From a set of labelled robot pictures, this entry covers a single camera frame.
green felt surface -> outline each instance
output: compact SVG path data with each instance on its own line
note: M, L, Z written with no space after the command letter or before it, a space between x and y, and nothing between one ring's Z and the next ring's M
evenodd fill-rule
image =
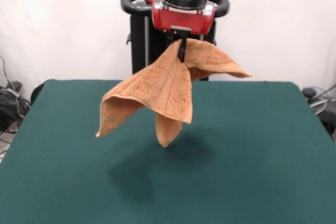
M167 149L143 109L95 138L113 81L49 81L0 164L0 223L336 223L336 149L291 83L195 82Z

orange towel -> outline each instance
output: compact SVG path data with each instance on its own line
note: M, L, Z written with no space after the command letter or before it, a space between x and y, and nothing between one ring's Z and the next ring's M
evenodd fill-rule
M159 143L167 147L180 132L182 123L192 122L192 81L212 73L228 73L239 78L251 76L206 41L188 39L185 62L181 62L177 57L180 44L178 40L169 45L154 63L103 96L96 136L108 134L146 106L155 112Z

black metal frame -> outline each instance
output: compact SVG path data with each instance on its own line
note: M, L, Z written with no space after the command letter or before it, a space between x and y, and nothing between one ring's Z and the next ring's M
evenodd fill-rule
M122 9L131 14L131 34L127 42L132 47L132 73L140 71L146 65L157 60L167 48L168 33L154 28L151 20L151 5L137 0L121 0ZM228 0L210 0L217 4L215 17L222 17L228 13ZM216 44L216 19L214 20L209 33L203 40ZM190 38L200 39L199 36L191 35Z

black handle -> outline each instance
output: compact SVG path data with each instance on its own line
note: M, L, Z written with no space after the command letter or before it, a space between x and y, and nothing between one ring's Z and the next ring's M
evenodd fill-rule
M120 0L121 8L124 12L135 16L151 16L151 4L147 3L145 0L137 2L134 1L136 0Z
M121 0L121 8L124 12L135 15L135 16L151 16L152 6L151 4L147 3L145 0L137 1L137 0ZM215 3L216 11L215 11L215 18L219 18L225 16L230 7L229 0L209 0Z
M217 4L215 11L215 18L223 17L229 12L230 9L229 0L209 0L209 1Z

white wall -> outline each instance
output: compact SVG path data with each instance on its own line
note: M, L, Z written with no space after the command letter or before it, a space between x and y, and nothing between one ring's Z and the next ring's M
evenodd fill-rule
M230 13L218 20L217 44L254 74L251 80L325 88L336 81L334 0L230 2ZM50 78L128 77L128 33L120 0L0 0L0 54L26 97Z

